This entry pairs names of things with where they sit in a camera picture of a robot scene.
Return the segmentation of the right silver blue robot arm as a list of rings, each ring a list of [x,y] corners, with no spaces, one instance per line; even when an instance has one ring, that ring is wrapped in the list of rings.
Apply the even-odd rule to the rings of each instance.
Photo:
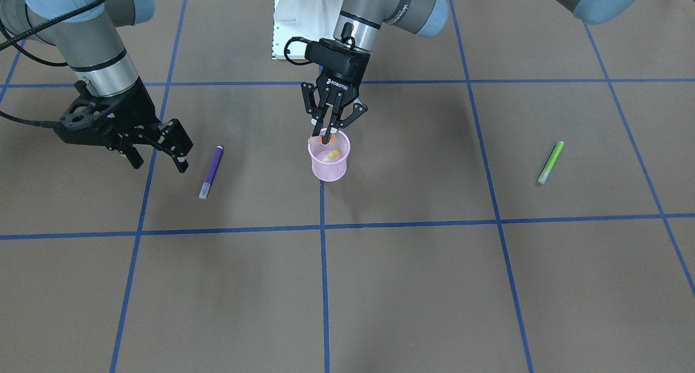
[[[2,0],[2,49],[29,56],[19,46],[24,40],[57,47],[60,66],[76,75],[79,93],[58,121],[2,117],[53,130],[65,143],[118,152],[136,169],[143,164],[136,146],[151,146],[185,172],[193,141],[178,120],[158,118],[117,32],[151,20],[154,11],[154,0]]]

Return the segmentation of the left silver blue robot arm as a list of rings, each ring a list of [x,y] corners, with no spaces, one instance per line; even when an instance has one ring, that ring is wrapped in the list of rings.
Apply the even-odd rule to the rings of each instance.
[[[622,14],[636,0],[553,0],[585,24],[602,24]],[[302,64],[320,68],[313,82],[301,84],[311,118],[312,144],[328,144],[368,107],[359,88],[382,27],[419,37],[435,37],[447,25],[447,0],[342,0],[331,36],[311,41],[291,37],[286,46],[305,44]]]

